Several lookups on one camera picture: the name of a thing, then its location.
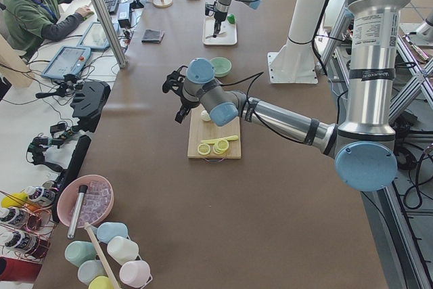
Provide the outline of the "white ceramic spoon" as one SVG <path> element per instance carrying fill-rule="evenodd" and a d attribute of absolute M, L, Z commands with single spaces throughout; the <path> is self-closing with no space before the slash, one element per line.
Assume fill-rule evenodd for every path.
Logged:
<path fill-rule="evenodd" d="M 226 34 L 227 34 L 227 32 L 223 31 L 223 32 L 220 32 L 220 33 L 217 33 L 217 34 L 208 35 L 208 36 L 205 37 L 205 39 L 215 39 L 217 37 L 224 37 Z"/>

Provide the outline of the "white steamed bun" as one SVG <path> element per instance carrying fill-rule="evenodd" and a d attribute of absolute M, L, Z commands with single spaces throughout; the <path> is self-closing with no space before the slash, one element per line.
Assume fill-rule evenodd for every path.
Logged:
<path fill-rule="evenodd" d="M 201 111 L 200 118 L 204 122 L 210 122 L 211 121 L 211 117 L 210 117 L 209 113 L 206 110 Z"/>

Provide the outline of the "green ceramic bowl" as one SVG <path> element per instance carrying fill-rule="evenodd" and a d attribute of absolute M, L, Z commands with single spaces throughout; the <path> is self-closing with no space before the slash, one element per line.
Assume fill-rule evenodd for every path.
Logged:
<path fill-rule="evenodd" d="M 217 57 L 212 58 L 210 60 L 212 65 L 214 66 L 214 75 L 215 77 L 222 78 L 227 76 L 231 71 L 231 61 L 227 58 Z"/>

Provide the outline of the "pink bowl with ice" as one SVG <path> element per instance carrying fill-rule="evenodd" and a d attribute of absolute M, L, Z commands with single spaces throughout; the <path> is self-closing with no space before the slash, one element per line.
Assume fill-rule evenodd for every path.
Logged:
<path fill-rule="evenodd" d="M 87 222 L 99 225 L 110 213 L 114 205 L 114 192 L 110 182 L 101 175 L 85 175 L 70 183 L 60 195 L 57 214 L 61 223 L 70 225 L 81 185 L 87 186 L 83 205 L 78 218 L 78 228 Z"/>

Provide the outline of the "green lime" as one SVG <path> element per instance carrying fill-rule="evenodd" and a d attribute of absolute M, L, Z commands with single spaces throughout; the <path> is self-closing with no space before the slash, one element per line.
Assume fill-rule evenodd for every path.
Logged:
<path fill-rule="evenodd" d="M 235 15 L 234 15 L 234 14 L 229 14 L 229 15 L 227 16 L 227 21 L 228 21 L 230 24 L 235 24 L 235 23 L 236 23 Z"/>

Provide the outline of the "cream plastic tray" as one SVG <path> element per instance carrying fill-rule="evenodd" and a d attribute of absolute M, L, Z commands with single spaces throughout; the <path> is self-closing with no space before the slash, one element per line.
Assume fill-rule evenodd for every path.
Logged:
<path fill-rule="evenodd" d="M 203 24 L 202 42 L 205 45 L 226 45 L 231 46 L 237 43 L 237 24 L 230 24 L 227 20 L 221 24 L 221 32 L 226 31 L 224 37 L 215 39 L 205 39 L 206 36 L 213 34 L 214 18 L 205 17 Z"/>

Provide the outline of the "wooden cutting board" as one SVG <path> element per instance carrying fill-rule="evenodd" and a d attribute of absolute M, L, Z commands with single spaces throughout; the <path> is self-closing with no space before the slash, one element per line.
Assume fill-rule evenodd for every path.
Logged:
<path fill-rule="evenodd" d="M 189 140 L 187 157 L 188 158 L 209 158 L 209 159 L 240 159 L 242 157 L 241 151 L 241 132 L 240 132 L 240 118 L 234 118 L 230 123 L 218 127 L 212 121 L 204 121 L 201 118 L 201 112 L 204 110 L 200 105 L 194 108 L 190 115 L 189 126 Z M 237 135 L 238 139 L 229 141 L 229 147 L 223 155 L 217 155 L 210 149 L 209 155 L 201 155 L 198 152 L 198 146 L 202 140 L 217 139 L 222 137 L 229 137 Z"/>

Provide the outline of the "lemon slice left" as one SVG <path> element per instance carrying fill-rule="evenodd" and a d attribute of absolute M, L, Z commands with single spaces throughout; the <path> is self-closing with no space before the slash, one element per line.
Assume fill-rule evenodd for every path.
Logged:
<path fill-rule="evenodd" d="M 197 152 L 202 156 L 207 156 L 211 152 L 211 147 L 208 143 L 199 143 L 197 146 Z"/>

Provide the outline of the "lemon slice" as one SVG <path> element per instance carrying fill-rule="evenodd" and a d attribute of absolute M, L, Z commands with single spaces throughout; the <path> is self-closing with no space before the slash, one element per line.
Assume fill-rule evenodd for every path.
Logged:
<path fill-rule="evenodd" d="M 197 152 L 202 156 L 207 156 L 211 152 L 211 147 L 208 143 L 199 143 L 197 146 Z"/>
<path fill-rule="evenodd" d="M 219 141 L 212 146 L 213 152 L 218 155 L 224 154 L 228 149 L 229 142 L 225 140 Z"/>

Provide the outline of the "lemon slice right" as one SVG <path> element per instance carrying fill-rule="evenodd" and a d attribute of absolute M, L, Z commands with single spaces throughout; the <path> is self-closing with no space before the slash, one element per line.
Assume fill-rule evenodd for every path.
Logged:
<path fill-rule="evenodd" d="M 228 149 L 229 142 L 225 140 L 219 141 L 212 146 L 213 152 L 218 155 L 224 154 Z"/>

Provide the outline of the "yellow plastic knife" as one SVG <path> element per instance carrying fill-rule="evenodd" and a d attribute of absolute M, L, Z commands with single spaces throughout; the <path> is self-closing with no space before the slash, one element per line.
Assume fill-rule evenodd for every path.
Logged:
<path fill-rule="evenodd" d="M 215 144 L 219 141 L 225 140 L 225 141 L 236 141 L 239 139 L 238 135 L 231 135 L 231 136 L 226 136 L 226 137 L 220 137 L 220 138 L 215 138 L 215 139 L 203 139 L 200 141 L 200 143 L 207 143 L 207 144 Z"/>

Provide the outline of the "grey folded cloth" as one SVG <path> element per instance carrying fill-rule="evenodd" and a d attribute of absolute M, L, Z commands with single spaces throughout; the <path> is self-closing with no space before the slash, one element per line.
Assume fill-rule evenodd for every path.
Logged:
<path fill-rule="evenodd" d="M 165 32 L 163 30 L 152 30 L 146 29 L 143 37 L 141 38 L 142 43 L 161 43 Z"/>

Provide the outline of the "blue teach pendant far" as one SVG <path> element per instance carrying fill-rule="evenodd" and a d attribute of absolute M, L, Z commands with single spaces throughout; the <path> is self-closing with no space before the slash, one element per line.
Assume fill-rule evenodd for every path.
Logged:
<path fill-rule="evenodd" d="M 110 47 L 109 40 L 100 22 L 92 22 L 77 45 L 88 47 L 93 51 L 103 51 Z"/>

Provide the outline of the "blue teach pendant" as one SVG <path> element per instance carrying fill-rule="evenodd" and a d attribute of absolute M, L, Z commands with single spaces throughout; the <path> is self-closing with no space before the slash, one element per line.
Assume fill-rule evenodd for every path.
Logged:
<path fill-rule="evenodd" d="M 46 79 L 64 80 L 67 74 L 78 76 L 91 56 L 89 47 L 62 46 L 42 71 Z"/>
<path fill-rule="evenodd" d="M 77 45 L 88 47 L 93 51 L 103 51 L 110 47 L 109 40 L 100 22 L 92 22 Z"/>

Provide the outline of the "blue teach pendant near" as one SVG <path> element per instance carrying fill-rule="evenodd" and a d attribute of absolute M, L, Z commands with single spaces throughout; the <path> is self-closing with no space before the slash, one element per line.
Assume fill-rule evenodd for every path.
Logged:
<path fill-rule="evenodd" d="M 46 79 L 64 80 L 67 74 L 78 76 L 91 56 L 89 47 L 62 46 L 42 71 Z"/>

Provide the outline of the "metal cylinder tool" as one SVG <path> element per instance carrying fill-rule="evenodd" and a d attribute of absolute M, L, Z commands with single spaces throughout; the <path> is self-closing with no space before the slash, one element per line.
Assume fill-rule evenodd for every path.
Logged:
<path fill-rule="evenodd" d="M 81 209 L 83 206 L 83 202 L 84 202 L 84 198 L 85 198 L 85 194 L 87 193 L 87 190 L 88 190 L 87 185 L 80 185 L 78 188 L 78 196 L 76 199 L 76 203 L 74 206 L 72 218 L 71 218 L 70 225 L 68 228 L 68 233 L 67 233 L 67 238 L 69 240 L 72 240 L 75 237 L 75 232 L 76 232 L 76 228 L 78 225 L 78 219 L 80 217 Z"/>

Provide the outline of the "black long bar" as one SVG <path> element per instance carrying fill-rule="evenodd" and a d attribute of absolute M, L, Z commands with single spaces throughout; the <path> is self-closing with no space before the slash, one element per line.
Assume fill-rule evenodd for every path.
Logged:
<path fill-rule="evenodd" d="M 91 138 L 88 135 L 82 135 L 79 137 L 76 147 L 72 153 L 68 168 L 61 172 L 60 179 L 56 183 L 57 194 L 54 203 L 51 207 L 51 213 L 54 223 L 59 223 L 60 219 L 57 213 L 58 201 L 60 195 L 71 184 L 77 177 L 80 169 L 83 165 L 87 150 L 89 149 Z"/>

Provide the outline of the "white plastic cup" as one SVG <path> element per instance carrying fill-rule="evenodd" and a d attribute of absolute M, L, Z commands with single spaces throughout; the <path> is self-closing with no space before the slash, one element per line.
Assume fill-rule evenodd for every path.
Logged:
<path fill-rule="evenodd" d="M 134 241 L 115 236 L 107 245 L 108 254 L 120 265 L 134 261 L 139 255 L 139 247 Z"/>

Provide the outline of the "wooden cup rack pole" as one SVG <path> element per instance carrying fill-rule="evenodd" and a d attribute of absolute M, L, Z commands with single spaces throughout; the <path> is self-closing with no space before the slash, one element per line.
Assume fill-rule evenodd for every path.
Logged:
<path fill-rule="evenodd" d="M 94 234 L 93 230 L 92 230 L 92 226 L 89 223 L 85 223 L 84 224 L 84 229 L 87 232 L 91 243 L 94 246 L 94 249 L 103 265 L 103 268 L 105 270 L 105 272 L 107 273 L 107 276 L 109 278 L 109 280 L 111 281 L 112 287 L 115 289 L 120 289 L 120 285 L 111 269 L 111 266 L 109 265 L 109 262 L 103 252 L 103 250 L 101 249 L 101 246 L 99 245 L 99 242 L 97 241 L 97 237 Z"/>

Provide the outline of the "pink plastic cup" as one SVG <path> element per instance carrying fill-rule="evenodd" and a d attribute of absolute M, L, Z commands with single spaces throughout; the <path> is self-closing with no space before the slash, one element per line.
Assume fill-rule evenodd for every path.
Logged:
<path fill-rule="evenodd" d="M 120 268 L 119 276 L 123 284 L 139 288 L 151 278 L 150 266 L 145 261 L 129 261 Z"/>

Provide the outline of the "green plastic cup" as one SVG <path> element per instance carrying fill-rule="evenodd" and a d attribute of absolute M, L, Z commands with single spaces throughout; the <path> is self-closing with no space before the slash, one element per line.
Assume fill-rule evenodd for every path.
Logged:
<path fill-rule="evenodd" d="M 97 256 L 94 245 L 86 241 L 73 241 L 64 251 L 65 259 L 80 267 L 84 262 L 94 260 Z"/>

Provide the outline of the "person in green jacket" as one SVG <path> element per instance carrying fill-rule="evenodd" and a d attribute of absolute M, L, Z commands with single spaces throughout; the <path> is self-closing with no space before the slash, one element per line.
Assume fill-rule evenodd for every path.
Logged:
<path fill-rule="evenodd" d="M 59 5 L 75 0 L 3 0 L 9 44 L 28 61 L 45 41 L 61 41 L 93 14 L 88 6 L 60 19 Z"/>

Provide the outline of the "grey blue plastic cup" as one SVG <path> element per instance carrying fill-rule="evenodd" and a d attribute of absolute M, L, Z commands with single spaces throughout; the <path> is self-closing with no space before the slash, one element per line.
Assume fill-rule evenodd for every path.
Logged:
<path fill-rule="evenodd" d="M 98 276 L 106 276 L 105 269 L 100 260 L 85 261 L 78 268 L 78 280 L 85 285 L 89 285 Z"/>

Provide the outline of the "yellow plastic cup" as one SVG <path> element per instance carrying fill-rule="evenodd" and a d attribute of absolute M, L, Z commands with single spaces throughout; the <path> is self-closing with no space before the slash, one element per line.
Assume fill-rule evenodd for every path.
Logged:
<path fill-rule="evenodd" d="M 90 282 L 88 289 L 114 289 L 114 287 L 110 278 L 100 275 Z"/>

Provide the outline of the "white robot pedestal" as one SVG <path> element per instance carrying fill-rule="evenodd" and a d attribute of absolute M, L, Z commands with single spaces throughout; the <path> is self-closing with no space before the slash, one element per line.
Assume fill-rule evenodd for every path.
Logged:
<path fill-rule="evenodd" d="M 326 0 L 296 0 L 286 44 L 268 53 L 273 84 L 317 84 L 313 55 L 314 38 Z"/>

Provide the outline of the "aluminium frame post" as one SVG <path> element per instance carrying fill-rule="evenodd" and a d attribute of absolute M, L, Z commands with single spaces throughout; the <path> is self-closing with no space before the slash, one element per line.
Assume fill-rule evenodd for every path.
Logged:
<path fill-rule="evenodd" d="M 120 46 L 116 31 L 114 30 L 112 19 L 104 5 L 104 0 L 91 0 L 99 22 L 107 36 L 108 43 L 111 50 L 116 58 L 119 68 L 125 68 L 127 66 L 127 59 L 124 55 L 123 49 Z"/>

